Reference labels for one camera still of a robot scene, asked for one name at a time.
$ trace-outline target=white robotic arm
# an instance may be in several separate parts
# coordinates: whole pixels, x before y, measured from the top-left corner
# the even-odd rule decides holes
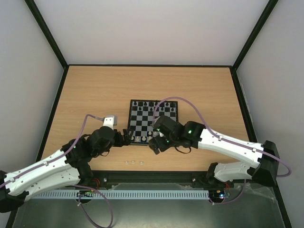
[[[260,165],[259,160],[262,158],[262,154],[220,140],[220,138],[223,137],[233,142],[259,150],[264,149],[262,144],[242,141],[220,134],[214,130],[213,132],[219,136],[219,139],[214,137],[208,129],[204,129],[200,135],[201,141],[198,144],[198,148],[216,151],[240,161],[229,164],[219,163],[214,170],[214,177],[222,182],[226,182],[228,180],[252,179],[252,176],[247,171],[250,167],[256,169]]]
[[[160,132],[149,141],[149,147],[156,154],[170,147],[177,149],[183,146],[190,150],[192,147],[217,151],[239,160],[239,162],[229,164],[212,163],[207,174],[210,182],[214,179],[220,182],[253,179],[266,186],[276,184],[278,161],[257,152],[257,150],[267,151],[278,157],[276,145],[273,142],[266,141],[264,144],[246,142],[207,129],[205,125],[197,122],[189,121],[182,125],[166,116],[159,117],[153,127]]]
[[[87,185],[93,173],[88,162],[112,146],[129,145],[132,131],[123,130],[123,136],[114,125],[115,116],[107,116],[100,129],[83,135],[75,146],[75,139],[54,154],[24,169],[6,173],[0,171],[0,212],[20,207],[32,197],[52,189],[76,184]]]

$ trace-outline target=purple cable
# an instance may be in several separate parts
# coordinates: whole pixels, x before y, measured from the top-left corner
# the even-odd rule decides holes
[[[153,122],[152,122],[152,125],[154,124],[154,121],[155,121],[155,114],[156,114],[156,110],[157,108],[160,106],[161,103],[167,101],[167,100],[172,100],[172,99],[178,99],[178,100],[182,100],[188,104],[190,104],[192,106],[192,108],[194,108],[194,110],[196,111],[196,113],[199,115],[201,121],[204,123],[204,125],[206,126],[207,130],[214,136],[216,137],[217,139],[219,139],[219,135],[215,134],[213,132],[213,130],[209,127],[209,125],[207,124],[207,122],[205,121],[205,119],[203,118],[203,116],[201,115],[201,113],[199,112],[199,110],[194,106],[194,104],[192,104],[190,101],[186,100],[185,98],[182,98],[182,97],[178,97],[178,96],[172,96],[172,97],[168,97],[168,98],[165,98],[163,100],[161,100],[155,107],[154,109],[154,112],[153,112]],[[240,144],[238,142],[234,142],[234,141],[231,141],[231,140],[228,140],[228,139],[225,139],[225,138],[222,138],[223,141],[227,142],[227,143],[230,143],[230,144],[233,144],[233,145],[236,145],[236,146],[240,146],[240,147],[243,147],[243,148],[246,148],[246,149],[249,149],[249,150],[253,150],[253,147],[250,147],[250,146],[246,146],[246,145],[243,145],[243,144]],[[281,175],[277,175],[277,177],[287,177],[291,174],[291,168],[289,167],[289,165],[284,162],[283,160],[273,156],[272,154],[270,153],[267,153],[265,151],[262,151],[262,150],[256,150],[257,152],[259,153],[262,153],[268,157],[271,157],[275,160],[277,160],[279,163],[283,164],[287,169],[288,169],[288,173],[286,174],[281,174]]]
[[[113,223],[113,208],[110,204],[110,201],[105,197],[104,194],[102,194],[100,191],[98,191],[97,189],[93,189],[91,187],[87,187],[87,186],[81,186],[81,185],[74,185],[74,187],[78,187],[78,188],[84,188],[84,189],[90,189],[90,190],[93,190],[94,192],[96,192],[97,194],[101,195],[106,203],[108,204],[109,208],[110,208],[110,212],[111,212],[111,222],[110,224],[107,226],[107,227],[101,227],[100,225],[96,224],[91,218],[90,216],[88,215],[88,213],[86,212],[85,208],[82,206],[81,202],[80,202],[80,199],[81,197],[83,196],[83,194],[81,194],[78,198],[78,205],[81,207],[81,209],[83,210],[83,212],[85,213],[85,216],[86,218],[90,221],[90,223],[92,223],[93,226],[97,227],[97,228],[110,228],[112,226],[112,223]]]
[[[209,199],[209,201],[212,203],[212,204],[215,204],[215,205],[223,205],[223,204],[229,204],[229,203],[233,203],[235,201],[237,201],[239,198],[241,198],[241,196],[244,194],[245,192],[245,189],[246,189],[246,179],[244,179],[244,185],[243,185],[243,189],[242,191],[239,193],[239,195],[237,197],[235,197],[234,199],[228,201],[228,202],[222,202],[222,203],[215,203],[213,202],[211,199]]]
[[[94,119],[103,121],[103,118],[100,118],[100,117],[97,117],[97,116],[94,116],[94,115],[91,115],[91,114],[87,114],[87,115],[85,116],[84,122],[83,122],[83,124],[82,124],[81,129],[80,129],[80,132],[79,132],[77,138],[74,140],[74,142],[73,142],[73,144],[71,145],[71,147],[70,147],[64,154],[62,154],[62,155],[60,155],[60,156],[58,156],[58,157],[56,157],[56,158],[54,158],[54,159],[52,159],[52,160],[49,160],[49,161],[47,162],[48,164],[50,164],[50,163],[52,163],[52,162],[54,162],[54,161],[57,161],[58,159],[62,158],[63,156],[66,156],[68,153],[70,153],[70,151],[73,149],[73,147],[76,145],[76,143],[78,142],[79,138],[81,137],[82,132],[84,131],[84,128],[85,128],[86,120],[87,120],[88,117],[92,117],[92,118],[94,118]],[[44,165],[45,165],[45,164],[42,163],[42,164],[37,165],[37,166],[35,166],[35,167],[33,167],[33,168],[30,168],[29,170],[26,170],[26,171],[24,171],[23,173],[18,174],[18,175],[15,176],[13,179],[14,179],[14,180],[15,180],[15,179],[18,179],[19,177],[21,177],[21,176],[23,176],[23,175],[25,175],[25,174],[27,174],[27,173],[29,173],[29,172],[35,170],[35,169],[38,169],[38,168],[40,168],[40,167],[42,167],[42,166],[44,166]],[[11,183],[11,181],[8,180],[7,182],[4,182],[3,184],[1,184],[1,185],[0,185],[0,189],[1,189],[2,187],[4,187],[5,185],[7,185],[8,183]]]

